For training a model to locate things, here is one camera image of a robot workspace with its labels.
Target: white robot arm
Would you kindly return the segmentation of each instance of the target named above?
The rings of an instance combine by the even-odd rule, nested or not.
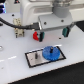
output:
[[[21,18],[22,18],[22,25],[28,25],[34,22],[38,22],[38,17],[40,15],[45,15],[45,14],[51,14],[52,13],[52,8],[53,8],[53,2],[41,2],[38,0],[36,2],[35,0],[31,0],[33,2],[30,2],[29,0],[22,0],[21,2]],[[84,16],[82,15],[84,11],[84,0],[73,0],[72,3],[70,4],[70,12],[72,14],[73,21],[80,21],[84,19]],[[56,11],[56,14],[60,15],[63,17],[66,15],[67,11],[64,13],[61,11]]]
[[[22,25],[39,23],[40,32],[72,28],[73,22],[84,20],[84,0],[22,0]]]

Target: white table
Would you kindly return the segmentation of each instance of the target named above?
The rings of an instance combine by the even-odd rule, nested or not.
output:
[[[12,14],[0,15],[10,23],[13,23],[13,18],[19,16],[18,13],[15,13],[15,17],[12,17]],[[33,40],[33,32],[25,30],[25,37],[16,38],[13,28],[6,25],[0,27],[0,46],[4,48],[0,51],[0,84],[11,83],[84,61],[84,32],[77,26],[74,26],[68,38],[62,36],[62,30],[45,32],[43,42]],[[60,48],[67,59],[29,68],[25,58],[26,52],[54,45],[61,45]]]

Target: wire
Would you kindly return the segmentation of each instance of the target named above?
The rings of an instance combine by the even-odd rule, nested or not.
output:
[[[17,26],[17,25],[13,25],[13,24],[11,24],[11,23],[9,23],[9,22],[3,20],[1,17],[0,17],[0,21],[1,21],[2,23],[4,23],[4,24],[8,25],[8,26],[13,27],[13,28],[18,28],[18,29],[30,29],[30,30],[32,30],[29,25],[28,25],[28,26]]]

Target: screw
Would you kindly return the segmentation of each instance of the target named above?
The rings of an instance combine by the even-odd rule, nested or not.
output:
[[[15,16],[14,14],[12,14],[12,16]]]

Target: white surface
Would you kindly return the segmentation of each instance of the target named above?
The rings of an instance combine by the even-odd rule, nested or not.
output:
[[[14,17],[11,15],[3,14],[0,17],[13,23]],[[0,27],[0,46],[4,48],[0,51],[0,84],[84,61],[84,32],[75,26],[68,38],[63,38],[61,34],[62,30],[46,32],[44,41],[37,42],[32,38],[33,31],[25,31],[25,37],[15,38],[13,28],[6,25]],[[52,45],[62,45],[60,48],[67,59],[35,68],[28,67],[26,52]]]

